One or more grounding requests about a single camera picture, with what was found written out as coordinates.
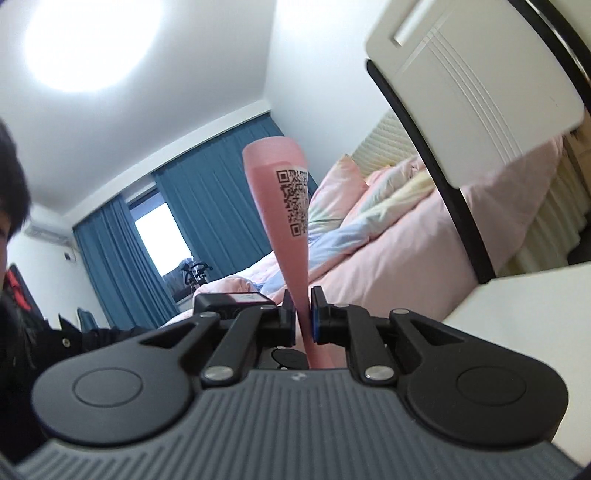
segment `qr code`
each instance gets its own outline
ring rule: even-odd
[[[308,232],[308,172],[305,170],[278,170],[277,180],[283,192],[292,236]]]

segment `air conditioner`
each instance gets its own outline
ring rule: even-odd
[[[70,247],[73,245],[72,231],[31,218],[25,224],[23,233],[44,242]]]

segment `pink pillow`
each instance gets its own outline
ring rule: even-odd
[[[383,202],[407,181],[414,177],[415,173],[424,170],[425,164],[418,155],[408,158],[393,167],[385,167],[372,172],[368,178],[368,189],[359,201],[351,208],[342,225],[348,225],[360,213],[365,212],[374,205]]]
[[[338,228],[367,189],[357,164],[344,155],[326,174],[310,201],[309,232],[322,233]]]

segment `white table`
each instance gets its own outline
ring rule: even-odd
[[[553,443],[581,465],[591,462],[591,262],[495,279],[445,323],[554,368],[569,407]]]

